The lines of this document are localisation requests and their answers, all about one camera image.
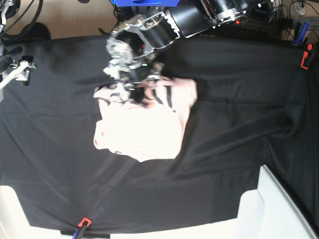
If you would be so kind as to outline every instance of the garment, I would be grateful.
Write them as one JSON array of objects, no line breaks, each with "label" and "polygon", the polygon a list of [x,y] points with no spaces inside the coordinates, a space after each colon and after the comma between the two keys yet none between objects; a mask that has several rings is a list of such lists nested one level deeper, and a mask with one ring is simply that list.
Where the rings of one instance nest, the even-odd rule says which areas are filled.
[{"label": "garment", "polygon": [[122,104],[112,89],[94,94],[102,120],[96,123],[94,145],[139,162],[175,159],[180,152],[190,108],[197,99],[196,83],[188,79],[161,77],[142,82],[141,104]]}]

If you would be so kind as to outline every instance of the black fabric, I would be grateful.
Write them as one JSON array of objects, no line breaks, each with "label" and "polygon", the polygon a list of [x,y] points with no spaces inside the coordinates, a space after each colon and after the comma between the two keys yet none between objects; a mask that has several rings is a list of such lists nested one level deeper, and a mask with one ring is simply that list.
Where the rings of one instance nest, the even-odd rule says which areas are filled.
[{"label": "black fabric", "polygon": [[105,43],[27,44],[24,54],[38,64],[30,86],[11,82],[4,91],[1,184],[15,189],[32,226],[69,231],[88,217],[95,233],[141,233],[235,218],[265,163],[319,226],[317,60],[306,71],[301,50],[180,40],[164,74],[195,79],[199,95],[182,151],[138,163],[93,146],[100,114],[92,96],[108,80]]}]

